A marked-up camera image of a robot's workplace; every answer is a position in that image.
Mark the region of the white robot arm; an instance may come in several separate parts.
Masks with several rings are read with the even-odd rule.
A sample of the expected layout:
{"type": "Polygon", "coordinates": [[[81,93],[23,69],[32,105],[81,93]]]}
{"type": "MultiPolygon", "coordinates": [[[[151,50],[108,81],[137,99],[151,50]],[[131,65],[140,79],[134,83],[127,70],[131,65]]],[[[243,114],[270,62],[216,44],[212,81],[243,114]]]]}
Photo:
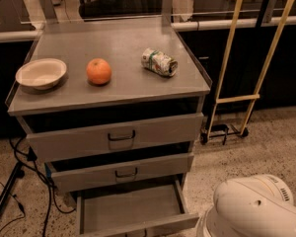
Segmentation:
{"type": "Polygon", "coordinates": [[[224,181],[215,189],[196,237],[296,237],[292,192],[270,174],[224,181]]]}

